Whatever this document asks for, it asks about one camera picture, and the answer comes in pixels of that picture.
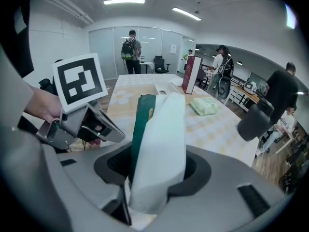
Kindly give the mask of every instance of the white shirt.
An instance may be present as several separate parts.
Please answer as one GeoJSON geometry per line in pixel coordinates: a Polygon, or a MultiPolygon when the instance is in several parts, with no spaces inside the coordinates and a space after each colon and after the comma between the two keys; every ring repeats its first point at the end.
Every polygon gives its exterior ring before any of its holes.
{"type": "Polygon", "coordinates": [[[221,66],[223,61],[223,56],[221,54],[218,54],[216,56],[216,58],[213,61],[212,66],[215,68],[215,70],[213,71],[213,74],[216,75],[219,71],[219,67],[221,66]]]}
{"type": "Polygon", "coordinates": [[[191,56],[194,56],[193,54],[189,54],[188,56],[187,56],[187,59],[185,60],[185,63],[187,64],[187,62],[188,62],[188,57],[191,57],[191,56]]]}
{"type": "Polygon", "coordinates": [[[292,133],[292,128],[294,125],[294,117],[292,115],[287,115],[286,111],[284,111],[283,115],[278,120],[277,125],[285,127],[292,133]]]}

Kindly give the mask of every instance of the man in black shirt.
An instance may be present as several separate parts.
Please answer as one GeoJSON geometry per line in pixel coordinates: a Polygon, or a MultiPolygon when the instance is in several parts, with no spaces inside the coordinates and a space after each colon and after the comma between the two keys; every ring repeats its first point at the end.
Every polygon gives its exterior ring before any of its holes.
{"type": "Polygon", "coordinates": [[[274,106],[270,117],[272,124],[277,123],[288,107],[296,106],[298,86],[294,79],[295,72],[295,65],[287,63],[285,71],[275,71],[266,81],[265,98],[274,106]]]}

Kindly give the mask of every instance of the black backpack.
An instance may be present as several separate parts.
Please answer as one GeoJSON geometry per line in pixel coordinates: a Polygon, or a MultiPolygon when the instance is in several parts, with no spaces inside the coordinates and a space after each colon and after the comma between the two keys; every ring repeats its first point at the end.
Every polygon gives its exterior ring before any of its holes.
{"type": "Polygon", "coordinates": [[[233,72],[234,72],[233,59],[224,56],[222,64],[219,67],[218,72],[221,75],[221,77],[227,77],[227,78],[231,79],[233,77],[233,72]]]}
{"type": "Polygon", "coordinates": [[[134,45],[136,43],[135,39],[132,39],[132,41],[129,41],[126,39],[126,41],[122,44],[121,48],[121,58],[124,60],[132,60],[134,57],[134,45]]]}

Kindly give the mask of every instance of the white box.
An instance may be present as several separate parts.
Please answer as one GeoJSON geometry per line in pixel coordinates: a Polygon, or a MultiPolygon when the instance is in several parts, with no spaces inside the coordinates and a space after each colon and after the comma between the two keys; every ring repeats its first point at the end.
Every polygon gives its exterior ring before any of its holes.
{"type": "Polygon", "coordinates": [[[168,95],[170,93],[179,93],[177,89],[175,89],[175,87],[168,82],[157,82],[154,83],[154,94],[155,95],[168,95]]]}

